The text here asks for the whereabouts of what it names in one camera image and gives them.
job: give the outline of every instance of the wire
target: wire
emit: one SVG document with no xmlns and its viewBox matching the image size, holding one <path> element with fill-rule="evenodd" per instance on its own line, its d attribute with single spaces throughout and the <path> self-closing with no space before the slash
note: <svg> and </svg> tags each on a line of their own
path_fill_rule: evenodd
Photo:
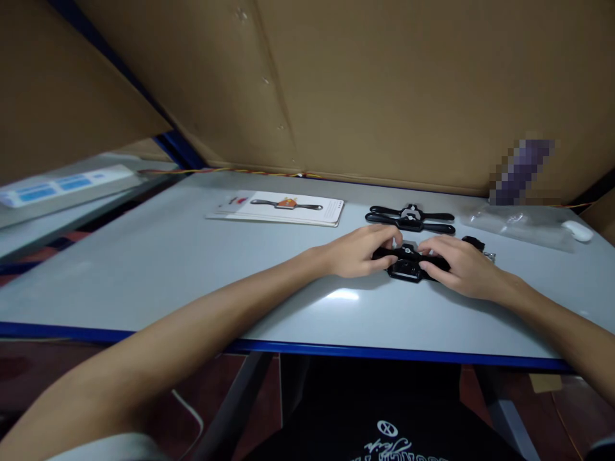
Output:
<svg viewBox="0 0 615 461">
<path fill-rule="evenodd" d="M 257 172 L 252 170 L 243 170 L 238 168 L 210 168 L 208 170 L 173 170 L 173 171 L 164 171 L 164 170 L 139 170 L 139 173 L 142 174 L 185 174 L 185 173 L 216 173 L 221 171 L 232 171 L 236 173 L 250 173 L 250 174 L 260 174 L 265 176 L 286 176 L 286 177 L 315 177 L 321 178 L 322 176 L 315 175 L 312 173 L 295 173 L 295 174 L 286 174 L 286 173 L 267 173 L 267 172 Z"/>
<path fill-rule="evenodd" d="M 188 449 L 184 452 L 183 455 L 181 455 L 177 461 L 182 461 L 183 458 L 186 457 L 187 454 L 189 454 L 190 450 L 192 450 L 194 448 L 194 446 L 196 445 L 196 443 L 199 441 L 199 439 L 201 438 L 201 435 L 203 435 L 203 429 L 204 429 L 204 424 L 203 424 L 203 419 L 199 416 L 199 414 L 197 413 L 197 411 L 192 408 L 188 402 L 186 402 L 181 395 L 179 395 L 179 393 L 173 389 L 171 391 L 171 394 L 173 394 L 173 397 L 175 397 L 177 399 L 178 402 L 180 402 L 184 408 L 186 410 L 189 411 L 189 413 L 194 417 L 194 419 L 197 420 L 197 423 L 199 424 L 199 434 L 197 435 L 197 438 L 194 439 L 194 441 L 192 442 L 192 444 L 188 447 Z"/>
<path fill-rule="evenodd" d="M 557 407 L 557 402 L 555 401 L 555 394 L 553 393 L 553 391 L 551 391 L 550 394 L 551 394 L 551 400 L 553 400 L 553 406 L 555 407 L 555 411 L 557 412 L 557 416 L 559 416 L 559 421 L 562 423 L 562 427 L 564 428 L 564 431 L 566 432 L 566 435 L 568 436 L 568 440 L 570 440 L 570 443 L 572 443 L 573 448 L 577 452 L 578 458 L 581 461 L 583 461 L 583 457 L 581 456 L 581 453 L 578 450 L 577 445 L 575 444 L 575 441 L 572 439 L 572 436 L 570 435 L 570 432 L 568 432 L 568 428 L 566 427 L 566 423 L 564 422 L 564 418 L 562 418 L 562 414 L 559 412 L 559 408 Z"/>
<path fill-rule="evenodd" d="M 588 205 L 593 205 L 596 202 L 588 202 L 586 204 L 579 204 L 579 205 L 554 205 L 555 208 L 576 208 L 576 207 L 580 207 L 580 206 L 588 206 Z"/>
</svg>

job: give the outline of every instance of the white sleeve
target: white sleeve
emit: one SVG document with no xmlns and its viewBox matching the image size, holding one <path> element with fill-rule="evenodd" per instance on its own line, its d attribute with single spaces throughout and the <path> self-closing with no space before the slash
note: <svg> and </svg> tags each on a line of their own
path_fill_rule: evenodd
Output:
<svg viewBox="0 0 615 461">
<path fill-rule="evenodd" d="M 170 461 L 143 433 L 123 433 L 60 453 L 47 461 Z"/>
</svg>

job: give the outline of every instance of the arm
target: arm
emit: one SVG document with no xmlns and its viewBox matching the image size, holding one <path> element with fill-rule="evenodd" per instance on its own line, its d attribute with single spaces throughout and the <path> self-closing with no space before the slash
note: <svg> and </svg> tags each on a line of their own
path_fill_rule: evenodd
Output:
<svg viewBox="0 0 615 461">
<path fill-rule="evenodd" d="M 450 272 L 421 263 L 431 277 L 462 295 L 490 300 L 513 311 L 615 407 L 614 335 L 497 268 L 469 243 L 438 236 L 422 242 L 418 251 L 431 251 L 448 261 Z"/>
<path fill-rule="evenodd" d="M 360 277 L 402 235 L 373 225 L 193 301 L 85 361 L 46 390 L 0 444 L 0 459 L 39 461 L 110 435 L 139 431 L 144 404 L 191 375 L 260 317 L 324 275 Z"/>
</svg>

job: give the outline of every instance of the hand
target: hand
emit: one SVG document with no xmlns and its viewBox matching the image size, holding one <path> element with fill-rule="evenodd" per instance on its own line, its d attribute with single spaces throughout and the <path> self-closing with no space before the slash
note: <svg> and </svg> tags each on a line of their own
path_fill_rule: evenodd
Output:
<svg viewBox="0 0 615 461">
<path fill-rule="evenodd" d="M 504 303 L 521 282 L 517 276 L 503 271 L 471 244 L 451 236 L 438 236 L 418 245 L 423 255 L 441 256 L 450 265 L 446 272 L 432 263 L 422 261 L 421 269 L 444 286 L 470 298 Z"/>
<path fill-rule="evenodd" d="M 385 270 L 397 256 L 385 256 L 372 260 L 372 255 L 379 247 L 393 248 L 393 240 L 401 246 L 402 233 L 395 226 L 382 224 L 360 227 L 350 234 L 332 241 L 318 250 L 326 265 L 326 274 L 340 277 L 364 277 L 365 275 Z"/>
</svg>

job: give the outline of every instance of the plastic bag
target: plastic bag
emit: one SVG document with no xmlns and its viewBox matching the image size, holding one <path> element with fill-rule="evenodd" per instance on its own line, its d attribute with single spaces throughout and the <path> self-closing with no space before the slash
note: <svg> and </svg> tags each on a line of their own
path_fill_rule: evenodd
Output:
<svg viewBox="0 0 615 461">
<path fill-rule="evenodd" d="M 491 206 L 484 204 L 461 218 L 463 224 L 541 247 L 574 252 L 566 210 L 546 206 Z"/>
</svg>

